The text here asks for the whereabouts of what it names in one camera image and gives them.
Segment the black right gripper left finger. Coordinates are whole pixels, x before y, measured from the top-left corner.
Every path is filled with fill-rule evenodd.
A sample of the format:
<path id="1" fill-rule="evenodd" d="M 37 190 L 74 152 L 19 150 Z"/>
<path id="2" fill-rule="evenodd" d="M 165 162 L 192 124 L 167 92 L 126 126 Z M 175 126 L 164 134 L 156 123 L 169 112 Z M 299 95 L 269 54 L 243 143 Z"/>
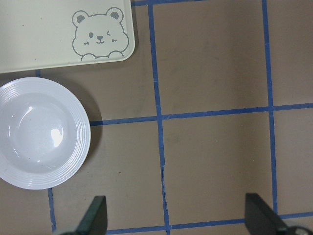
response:
<path id="1" fill-rule="evenodd" d="M 76 235 L 105 235 L 108 228 L 105 196 L 96 196 L 75 230 Z"/>

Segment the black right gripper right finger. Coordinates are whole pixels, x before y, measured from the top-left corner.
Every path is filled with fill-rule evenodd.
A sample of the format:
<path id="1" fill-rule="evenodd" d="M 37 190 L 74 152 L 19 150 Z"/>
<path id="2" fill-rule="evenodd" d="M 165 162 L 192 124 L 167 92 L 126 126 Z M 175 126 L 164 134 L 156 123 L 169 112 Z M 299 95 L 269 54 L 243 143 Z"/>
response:
<path id="1" fill-rule="evenodd" d="M 245 195 L 245 226 L 250 235 L 286 235 L 288 226 L 257 194 Z"/>

